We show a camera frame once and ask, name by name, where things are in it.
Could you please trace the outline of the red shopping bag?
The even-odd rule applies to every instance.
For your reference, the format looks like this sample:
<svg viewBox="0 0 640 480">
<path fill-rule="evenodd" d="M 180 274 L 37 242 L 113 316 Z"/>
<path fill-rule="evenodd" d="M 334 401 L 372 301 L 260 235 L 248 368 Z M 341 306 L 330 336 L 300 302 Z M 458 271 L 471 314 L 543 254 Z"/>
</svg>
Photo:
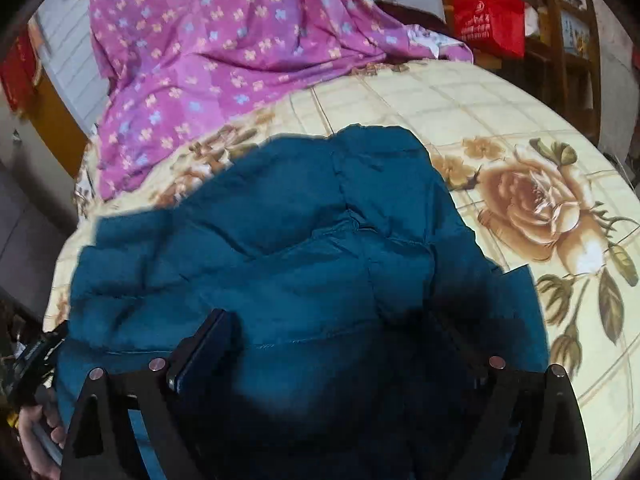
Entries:
<svg viewBox="0 0 640 480">
<path fill-rule="evenodd" d="M 451 0 L 454 34 L 496 58 L 525 56 L 523 0 Z"/>
</svg>

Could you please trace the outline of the grey refrigerator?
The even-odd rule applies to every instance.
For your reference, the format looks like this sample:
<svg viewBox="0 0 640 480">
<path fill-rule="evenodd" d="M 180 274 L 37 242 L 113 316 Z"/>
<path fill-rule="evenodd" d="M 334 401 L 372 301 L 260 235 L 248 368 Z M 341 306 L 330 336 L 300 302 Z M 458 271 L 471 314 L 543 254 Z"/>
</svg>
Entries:
<svg viewBox="0 0 640 480">
<path fill-rule="evenodd" d="M 56 259 L 77 224 L 72 189 L 17 157 L 1 165 L 1 296 L 42 321 Z"/>
</svg>

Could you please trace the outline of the red Chinese knot ornament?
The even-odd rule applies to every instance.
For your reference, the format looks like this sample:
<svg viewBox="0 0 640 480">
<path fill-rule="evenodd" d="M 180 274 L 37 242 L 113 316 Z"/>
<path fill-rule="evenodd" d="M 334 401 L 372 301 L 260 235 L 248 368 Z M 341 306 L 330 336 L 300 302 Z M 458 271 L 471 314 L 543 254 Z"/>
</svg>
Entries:
<svg viewBox="0 0 640 480">
<path fill-rule="evenodd" d="M 17 36 L 1 62 L 1 87 L 13 114 L 21 115 L 36 94 L 41 78 L 41 62 L 32 44 L 30 26 Z"/>
</svg>

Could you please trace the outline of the purple floral quilt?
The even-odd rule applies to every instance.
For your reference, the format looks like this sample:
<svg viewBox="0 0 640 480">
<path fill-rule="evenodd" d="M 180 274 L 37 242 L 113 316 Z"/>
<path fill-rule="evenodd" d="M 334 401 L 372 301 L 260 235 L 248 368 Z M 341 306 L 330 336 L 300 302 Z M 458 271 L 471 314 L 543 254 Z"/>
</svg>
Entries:
<svg viewBox="0 0 640 480">
<path fill-rule="evenodd" d="M 181 145 L 288 93 L 389 58 L 469 62 L 461 41 L 374 0 L 90 0 L 110 84 L 99 192 L 135 190 Z"/>
</svg>

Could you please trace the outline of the cream floral bed sheet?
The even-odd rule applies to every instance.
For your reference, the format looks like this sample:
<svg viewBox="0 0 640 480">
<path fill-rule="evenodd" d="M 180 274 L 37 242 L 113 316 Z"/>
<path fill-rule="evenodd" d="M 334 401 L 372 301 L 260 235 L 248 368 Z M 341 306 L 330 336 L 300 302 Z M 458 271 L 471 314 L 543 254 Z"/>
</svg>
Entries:
<svg viewBox="0 0 640 480">
<path fill-rule="evenodd" d="M 591 474 L 620 478 L 639 443 L 638 197 L 564 118 L 469 63 L 378 64 L 291 92 L 181 145 L 135 190 L 91 197 L 58 257 L 46 326 L 70 320 L 70 286 L 100 220 L 178 206 L 280 136 L 351 126 L 412 133 L 484 256 L 529 270 L 548 364 L 565 367 L 577 394 Z"/>
</svg>

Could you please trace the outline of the wooden shelf rack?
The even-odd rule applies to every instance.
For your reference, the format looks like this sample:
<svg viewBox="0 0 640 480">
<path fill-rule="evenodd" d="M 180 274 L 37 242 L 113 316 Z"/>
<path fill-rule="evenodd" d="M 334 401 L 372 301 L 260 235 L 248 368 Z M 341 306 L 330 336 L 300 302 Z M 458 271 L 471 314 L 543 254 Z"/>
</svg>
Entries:
<svg viewBox="0 0 640 480">
<path fill-rule="evenodd" d="M 593 0 L 524 0 L 525 88 L 592 144 L 600 140 L 600 36 Z"/>
</svg>

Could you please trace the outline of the blue quilted down jacket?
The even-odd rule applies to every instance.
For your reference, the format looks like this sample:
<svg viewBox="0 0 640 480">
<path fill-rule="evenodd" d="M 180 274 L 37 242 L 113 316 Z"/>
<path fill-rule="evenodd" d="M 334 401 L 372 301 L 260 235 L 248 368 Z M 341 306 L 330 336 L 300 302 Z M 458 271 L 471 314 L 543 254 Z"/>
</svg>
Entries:
<svg viewBox="0 0 640 480">
<path fill-rule="evenodd" d="M 58 406 L 234 313 L 239 351 L 191 412 L 221 479 L 436 479 L 472 431 L 448 334 L 541 372 L 529 270 L 503 272 L 399 127 L 280 136 L 178 206 L 104 218 L 70 286 Z"/>
</svg>

